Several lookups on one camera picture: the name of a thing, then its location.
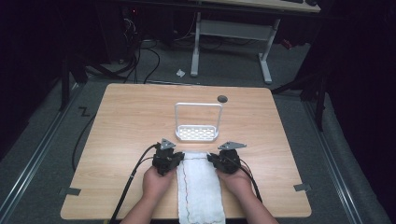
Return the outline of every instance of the black tape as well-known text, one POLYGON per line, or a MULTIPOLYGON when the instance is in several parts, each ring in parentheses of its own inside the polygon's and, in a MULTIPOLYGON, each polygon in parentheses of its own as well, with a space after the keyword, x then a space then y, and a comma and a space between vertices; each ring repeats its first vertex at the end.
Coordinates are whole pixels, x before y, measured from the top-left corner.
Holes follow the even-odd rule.
POLYGON ((296 191, 303 190, 303 191, 307 192, 307 191, 311 190, 312 188, 309 184, 300 184, 300 185, 294 185, 294 189, 296 191))
POLYGON ((61 188, 61 190, 59 190, 59 195, 64 196, 64 195, 69 194, 69 195, 78 196, 80 192, 81 192, 81 189, 61 188))

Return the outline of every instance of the white towel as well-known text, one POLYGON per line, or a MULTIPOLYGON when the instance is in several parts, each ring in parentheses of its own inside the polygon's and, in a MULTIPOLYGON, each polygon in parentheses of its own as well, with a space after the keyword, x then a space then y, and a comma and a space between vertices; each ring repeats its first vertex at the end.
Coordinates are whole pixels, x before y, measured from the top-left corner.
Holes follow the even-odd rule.
POLYGON ((184 152, 177 167, 180 224, 225 223, 219 178, 203 152, 184 152))

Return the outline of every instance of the desk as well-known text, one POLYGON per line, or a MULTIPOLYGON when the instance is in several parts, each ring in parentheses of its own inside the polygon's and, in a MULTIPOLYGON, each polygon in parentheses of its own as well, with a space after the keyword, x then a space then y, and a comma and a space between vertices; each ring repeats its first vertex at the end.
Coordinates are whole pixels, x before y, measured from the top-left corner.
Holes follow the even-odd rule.
MULTIPOLYGON (((221 3, 243 7, 265 7, 278 10, 319 13, 320 7, 311 7, 307 3, 292 3, 280 0, 201 0, 210 3, 221 3)), ((197 13, 195 25, 195 46, 192 53, 191 76, 198 76, 199 67, 199 40, 200 35, 218 35, 235 38, 246 38, 266 41, 266 45, 259 54, 262 75, 266 84, 272 79, 268 69, 267 57, 273 44, 280 19, 276 19, 272 26, 252 25, 238 22, 201 20, 201 13, 197 13)))
MULTIPOLYGON (((275 217, 308 217, 311 208, 290 151, 272 94, 264 88, 110 84, 92 125, 78 168, 70 185, 81 189, 67 195, 64 219, 110 219, 126 181, 146 148, 166 138, 176 151, 219 153, 227 141, 247 144, 238 154, 252 170, 263 203, 275 217), (219 137, 213 143, 181 143, 175 135, 175 103, 223 104, 219 137)), ((118 218, 123 218, 142 195, 143 173, 151 162, 139 167, 118 218)), ((235 197, 222 188, 226 217, 243 217, 235 197)), ((177 180, 164 195, 154 218, 178 218, 177 180)))

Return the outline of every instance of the wooden table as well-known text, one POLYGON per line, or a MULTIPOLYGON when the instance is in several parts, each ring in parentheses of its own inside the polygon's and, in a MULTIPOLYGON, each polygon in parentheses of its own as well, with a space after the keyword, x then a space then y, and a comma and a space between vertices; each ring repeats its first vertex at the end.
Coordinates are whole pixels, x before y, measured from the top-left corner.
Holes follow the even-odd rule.
MULTIPOLYGON (((252 170, 263 203, 275 217, 308 217, 311 208, 271 92, 264 88, 110 84, 92 125, 61 216, 64 219, 110 219, 126 181, 142 153, 163 138, 176 151, 219 153, 218 146, 233 141, 247 144, 238 155, 252 170), (179 142, 175 135, 175 104, 218 103, 225 95, 219 137, 213 143, 179 142)), ((152 149, 148 157, 155 153, 152 149)), ((118 218, 123 218, 142 195, 139 167, 118 218)), ((226 217, 243 217, 235 197, 222 188, 226 217)), ((159 203, 153 218, 178 218, 177 179, 159 203)))

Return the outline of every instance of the hand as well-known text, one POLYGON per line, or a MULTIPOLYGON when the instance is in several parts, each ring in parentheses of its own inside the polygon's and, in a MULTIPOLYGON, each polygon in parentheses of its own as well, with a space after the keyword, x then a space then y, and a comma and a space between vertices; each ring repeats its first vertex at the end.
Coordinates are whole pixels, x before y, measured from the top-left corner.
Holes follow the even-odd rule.
MULTIPOLYGON (((242 166, 242 168, 248 172, 248 168, 246 166, 242 166)), ((243 194, 250 192, 253 193, 251 188, 251 180, 241 169, 238 169, 231 175, 224 174, 219 169, 216 170, 216 173, 218 174, 219 178, 224 181, 227 189, 237 198, 243 194)))
POLYGON ((159 175, 157 168, 151 166, 143 177, 143 196, 146 200, 158 202, 169 189, 176 169, 169 171, 166 175, 159 175))

